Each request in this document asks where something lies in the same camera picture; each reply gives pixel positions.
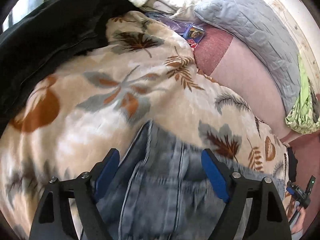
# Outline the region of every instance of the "gray quilted blanket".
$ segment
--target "gray quilted blanket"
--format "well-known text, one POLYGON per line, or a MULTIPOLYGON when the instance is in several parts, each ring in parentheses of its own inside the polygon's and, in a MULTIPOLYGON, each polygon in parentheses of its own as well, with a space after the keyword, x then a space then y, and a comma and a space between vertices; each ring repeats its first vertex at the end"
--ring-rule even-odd
POLYGON ((251 49, 275 81, 288 114, 300 92, 299 50, 272 9, 263 0, 203 0, 195 14, 251 49))

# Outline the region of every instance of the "black garment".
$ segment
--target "black garment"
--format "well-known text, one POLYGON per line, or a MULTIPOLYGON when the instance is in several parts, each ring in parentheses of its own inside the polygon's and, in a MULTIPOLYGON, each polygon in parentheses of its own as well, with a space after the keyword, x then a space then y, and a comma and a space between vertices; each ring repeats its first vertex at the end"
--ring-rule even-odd
POLYGON ((296 176, 297 176, 297 164, 298 160, 293 154, 292 147, 287 148, 288 150, 288 159, 289 159, 289 180, 291 182, 296 182, 296 176))
POLYGON ((108 45, 106 23, 128 0, 49 0, 0 35, 0 135, 35 85, 72 56, 108 45))

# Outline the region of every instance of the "blue denim garment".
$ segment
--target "blue denim garment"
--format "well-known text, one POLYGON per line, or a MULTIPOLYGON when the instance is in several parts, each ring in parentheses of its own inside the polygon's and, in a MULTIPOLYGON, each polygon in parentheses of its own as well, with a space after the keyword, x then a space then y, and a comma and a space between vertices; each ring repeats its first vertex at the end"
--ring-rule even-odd
MULTIPOLYGON (((127 151, 106 196, 97 204, 112 238, 208 239, 225 204, 213 192, 202 169, 201 152, 148 121, 127 151)), ((283 180, 216 156, 248 179, 271 177, 284 198, 283 180)), ((247 199, 235 239, 242 239, 250 206, 247 199)))

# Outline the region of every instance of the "person's hand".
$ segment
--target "person's hand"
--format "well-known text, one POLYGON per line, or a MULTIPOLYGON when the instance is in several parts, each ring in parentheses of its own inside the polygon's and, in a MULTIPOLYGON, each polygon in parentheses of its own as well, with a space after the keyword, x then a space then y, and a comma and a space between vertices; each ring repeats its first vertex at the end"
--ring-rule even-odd
POLYGON ((304 209, 304 207, 300 207, 300 206, 297 206, 297 210, 300 211, 300 215, 298 217, 297 222, 294 224, 294 226, 291 229, 291 234, 298 233, 300 230, 303 229, 303 222, 306 216, 306 210, 304 209))

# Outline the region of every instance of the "maroon cloth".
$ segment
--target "maroon cloth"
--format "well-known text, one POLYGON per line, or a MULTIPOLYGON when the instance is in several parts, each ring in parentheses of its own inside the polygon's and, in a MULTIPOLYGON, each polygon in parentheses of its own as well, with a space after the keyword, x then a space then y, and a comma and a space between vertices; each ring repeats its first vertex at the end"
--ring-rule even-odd
POLYGON ((223 30, 205 25, 205 36, 195 48, 197 68, 210 76, 228 50, 233 36, 223 30))

